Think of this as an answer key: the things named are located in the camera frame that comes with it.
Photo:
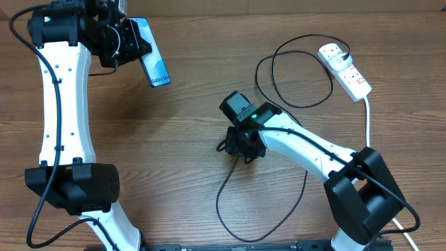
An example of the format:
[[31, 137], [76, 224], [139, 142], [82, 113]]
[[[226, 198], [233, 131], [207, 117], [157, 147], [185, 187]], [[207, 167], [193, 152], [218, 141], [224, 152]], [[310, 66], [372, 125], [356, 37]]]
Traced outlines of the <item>blue Galaxy smartphone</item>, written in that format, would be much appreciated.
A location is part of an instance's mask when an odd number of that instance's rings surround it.
[[145, 54], [140, 58], [141, 66], [144, 69], [150, 85], [155, 88], [169, 84], [171, 78], [154, 39], [148, 20], [142, 17], [131, 17], [131, 20], [137, 23], [141, 37], [149, 43], [152, 48], [152, 52]]

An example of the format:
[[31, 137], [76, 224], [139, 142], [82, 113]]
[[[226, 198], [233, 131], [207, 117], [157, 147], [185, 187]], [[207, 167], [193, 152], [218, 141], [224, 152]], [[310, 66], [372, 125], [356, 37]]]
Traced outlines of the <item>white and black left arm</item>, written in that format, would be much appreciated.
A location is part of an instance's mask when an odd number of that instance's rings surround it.
[[111, 74], [152, 50], [126, 12], [125, 1], [53, 1], [33, 7], [28, 22], [43, 77], [44, 137], [26, 185], [41, 204], [88, 224], [106, 250], [147, 248], [118, 202], [117, 168], [97, 161], [89, 129], [92, 57]]

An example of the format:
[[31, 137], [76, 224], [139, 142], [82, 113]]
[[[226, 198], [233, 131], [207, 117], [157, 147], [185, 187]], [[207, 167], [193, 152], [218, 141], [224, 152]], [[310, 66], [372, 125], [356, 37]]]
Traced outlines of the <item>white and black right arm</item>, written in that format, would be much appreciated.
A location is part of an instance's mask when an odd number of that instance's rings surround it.
[[363, 250], [402, 209], [403, 195], [382, 156], [332, 144], [298, 125], [280, 108], [253, 105], [234, 91], [220, 104], [232, 122], [218, 151], [249, 164], [275, 151], [290, 158], [322, 184], [339, 231], [332, 250]]

